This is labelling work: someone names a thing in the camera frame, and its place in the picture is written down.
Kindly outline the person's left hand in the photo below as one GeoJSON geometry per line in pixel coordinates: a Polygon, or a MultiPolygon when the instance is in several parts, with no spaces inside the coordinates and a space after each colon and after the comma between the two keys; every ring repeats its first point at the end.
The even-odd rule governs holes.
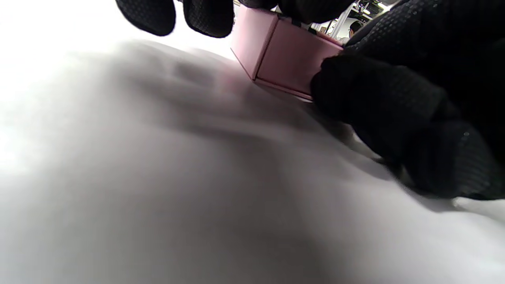
{"type": "Polygon", "coordinates": [[[312,101],[436,198],[504,199],[504,1],[398,0],[346,43],[312,23],[352,0],[184,0],[249,77],[312,101]]]}

